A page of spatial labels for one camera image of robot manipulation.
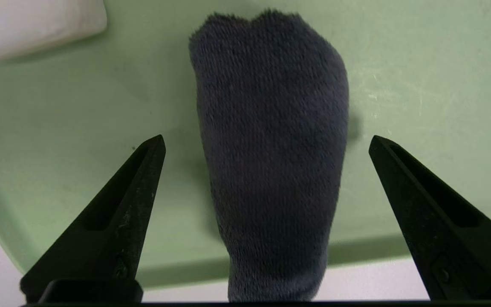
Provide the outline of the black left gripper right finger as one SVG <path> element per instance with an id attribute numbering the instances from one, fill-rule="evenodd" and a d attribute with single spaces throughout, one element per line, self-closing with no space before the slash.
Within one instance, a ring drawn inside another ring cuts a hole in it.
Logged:
<path id="1" fill-rule="evenodd" d="M 491 301 L 491 219 L 392 140 L 370 158 L 433 301 Z"/>

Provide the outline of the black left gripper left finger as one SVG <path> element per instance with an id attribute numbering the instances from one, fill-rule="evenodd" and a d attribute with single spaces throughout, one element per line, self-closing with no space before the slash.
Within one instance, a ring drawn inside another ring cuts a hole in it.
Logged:
<path id="1" fill-rule="evenodd" d="M 135 276 L 159 184 L 162 135 L 144 141 L 21 278 L 27 302 L 141 302 Z"/>

